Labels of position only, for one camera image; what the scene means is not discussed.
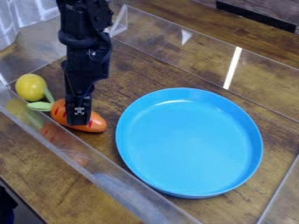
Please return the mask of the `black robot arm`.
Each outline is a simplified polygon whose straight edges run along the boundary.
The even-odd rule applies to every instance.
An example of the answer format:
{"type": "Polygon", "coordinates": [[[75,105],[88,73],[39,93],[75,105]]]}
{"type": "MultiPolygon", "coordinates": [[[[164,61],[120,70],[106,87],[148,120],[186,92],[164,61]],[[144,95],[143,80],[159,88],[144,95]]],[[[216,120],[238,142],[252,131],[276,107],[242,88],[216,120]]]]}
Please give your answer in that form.
{"type": "Polygon", "coordinates": [[[114,11],[107,0],[56,0],[59,41],[67,46],[62,62],[66,83],[67,124],[86,125],[91,118],[95,82],[108,77],[112,42],[106,29],[114,11]]]}

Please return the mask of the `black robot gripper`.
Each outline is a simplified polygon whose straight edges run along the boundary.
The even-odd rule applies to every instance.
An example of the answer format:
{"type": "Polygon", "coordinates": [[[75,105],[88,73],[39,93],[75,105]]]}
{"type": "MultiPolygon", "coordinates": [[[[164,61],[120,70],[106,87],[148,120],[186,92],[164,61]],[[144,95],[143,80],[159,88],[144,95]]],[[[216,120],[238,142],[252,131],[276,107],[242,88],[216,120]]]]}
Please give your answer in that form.
{"type": "Polygon", "coordinates": [[[62,63],[66,82],[66,112],[70,126],[87,125],[91,118],[95,82],[108,77],[111,44],[88,48],[67,47],[62,63]]]}

